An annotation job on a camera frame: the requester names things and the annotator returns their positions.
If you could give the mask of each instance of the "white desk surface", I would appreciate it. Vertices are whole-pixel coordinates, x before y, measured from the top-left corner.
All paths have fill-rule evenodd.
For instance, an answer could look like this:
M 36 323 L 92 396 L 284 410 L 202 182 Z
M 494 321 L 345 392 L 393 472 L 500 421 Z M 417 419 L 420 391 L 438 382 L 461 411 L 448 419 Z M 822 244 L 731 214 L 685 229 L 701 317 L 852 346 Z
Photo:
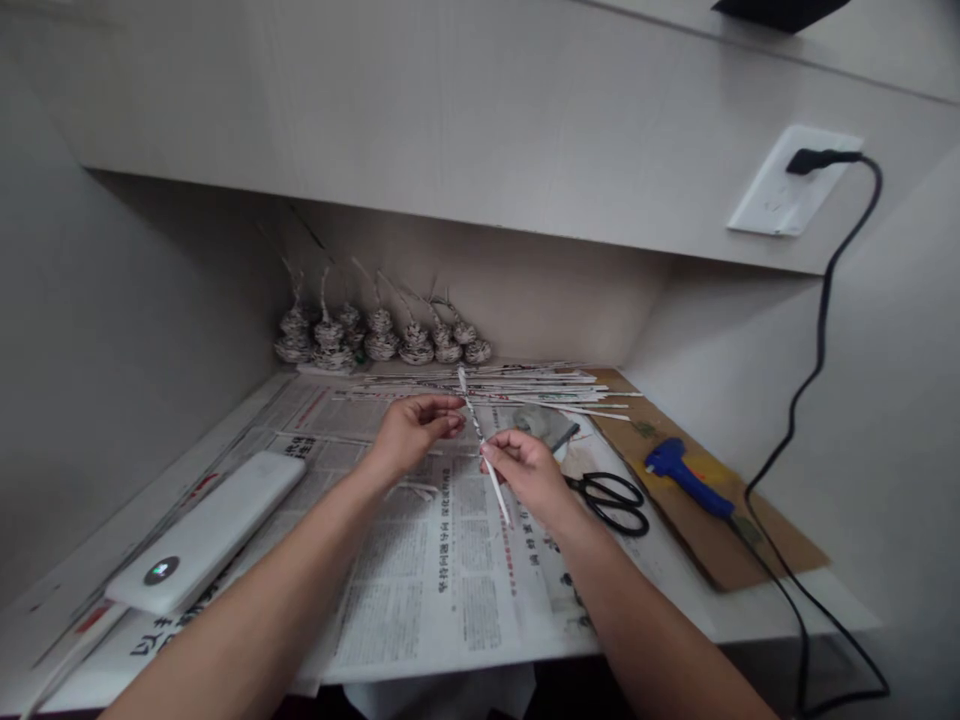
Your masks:
M 103 581 L 123 557 L 164 516 L 189 487 L 196 482 L 233 439 L 285 384 L 288 374 L 278 373 L 224 418 L 200 442 L 174 462 L 133 501 L 110 518 L 83 545 L 0 612 L 0 714 L 18 710 L 35 688 L 46 678 L 57 658 L 51 653 L 35 668 L 31 666 L 75 621 L 72 614 L 85 598 L 96 595 Z M 629 476 L 622 462 L 609 447 L 610 455 L 595 458 L 615 463 L 613 472 Z M 788 508 L 782 508 L 789 514 Z M 713 625 L 709 632 L 715 643 L 739 643 L 772 640 L 797 635 L 798 628 L 790 608 L 772 584 L 734 593 L 713 590 L 693 570 L 693 564 L 680 545 L 665 530 L 652 508 L 647 509 L 652 531 L 650 561 L 661 567 L 680 563 L 691 569 L 682 573 Z M 829 568 L 801 575 L 814 593 L 850 630 L 867 630 L 879 625 L 877 618 L 859 602 Z M 793 593 L 811 633 L 834 632 L 832 626 L 799 593 Z M 68 709 L 49 701 L 50 710 Z

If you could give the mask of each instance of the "person's hand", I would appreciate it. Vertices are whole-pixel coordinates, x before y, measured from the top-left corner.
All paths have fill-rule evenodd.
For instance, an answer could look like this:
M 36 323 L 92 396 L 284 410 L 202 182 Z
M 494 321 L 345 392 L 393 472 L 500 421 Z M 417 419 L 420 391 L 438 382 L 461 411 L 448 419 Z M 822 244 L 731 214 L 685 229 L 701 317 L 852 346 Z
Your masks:
M 504 430 L 487 440 L 480 452 L 551 534 L 583 513 L 550 448 L 537 438 Z M 481 463 L 481 469 L 487 472 L 486 463 Z
M 415 468 L 440 438 L 463 430 L 462 398 L 453 395 L 414 395 L 394 400 L 380 421 L 377 439 L 364 465 L 379 477 L 396 482 Z

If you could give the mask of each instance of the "white power bank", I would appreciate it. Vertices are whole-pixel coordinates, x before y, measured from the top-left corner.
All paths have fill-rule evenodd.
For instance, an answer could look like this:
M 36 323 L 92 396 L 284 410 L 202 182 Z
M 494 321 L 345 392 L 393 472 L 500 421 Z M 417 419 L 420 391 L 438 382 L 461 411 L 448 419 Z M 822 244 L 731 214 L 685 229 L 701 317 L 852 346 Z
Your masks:
M 157 615 L 186 610 L 306 469 L 257 453 L 111 580 L 107 598 Z

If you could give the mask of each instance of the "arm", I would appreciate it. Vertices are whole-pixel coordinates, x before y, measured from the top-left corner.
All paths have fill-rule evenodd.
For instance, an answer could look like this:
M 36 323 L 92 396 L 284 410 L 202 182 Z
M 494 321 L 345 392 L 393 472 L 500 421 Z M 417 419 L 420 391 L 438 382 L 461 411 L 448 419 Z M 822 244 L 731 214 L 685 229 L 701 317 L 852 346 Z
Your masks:
M 316 640 L 387 491 L 441 437 L 463 401 L 398 400 L 370 452 L 266 557 L 177 636 L 101 716 L 268 717 Z
M 638 716 L 776 717 L 580 504 L 546 445 L 507 430 L 481 449 L 560 547 L 610 667 Z

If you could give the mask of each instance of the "brown cardboard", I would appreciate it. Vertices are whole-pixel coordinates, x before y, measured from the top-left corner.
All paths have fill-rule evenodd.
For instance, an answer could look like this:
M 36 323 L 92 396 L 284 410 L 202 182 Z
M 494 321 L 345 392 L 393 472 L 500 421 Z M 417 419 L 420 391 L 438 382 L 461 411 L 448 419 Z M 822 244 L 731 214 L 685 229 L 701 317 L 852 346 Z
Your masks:
M 613 392 L 636 392 L 636 388 L 616 370 L 592 369 L 587 372 L 595 375 L 599 383 L 609 386 Z M 687 467 L 737 506 L 734 517 L 749 518 L 749 511 L 743 502 L 746 485 L 740 477 L 704 450 L 646 398 L 617 398 L 618 402 L 621 400 L 630 409 L 615 412 L 629 416 L 631 422 L 603 417 L 591 419 L 633 470 L 662 517 L 686 546 L 707 579 L 724 592 L 768 582 L 769 578 L 763 569 L 724 521 L 707 514 L 670 478 L 647 473 L 644 460 L 664 440 L 682 438 L 687 448 L 684 455 Z M 752 504 L 794 572 L 829 564 L 829 558 L 758 493 L 753 494 Z M 783 577 L 783 567 L 777 562 L 769 544 L 759 532 L 756 537 L 759 540 L 754 545 L 757 552 L 777 575 Z

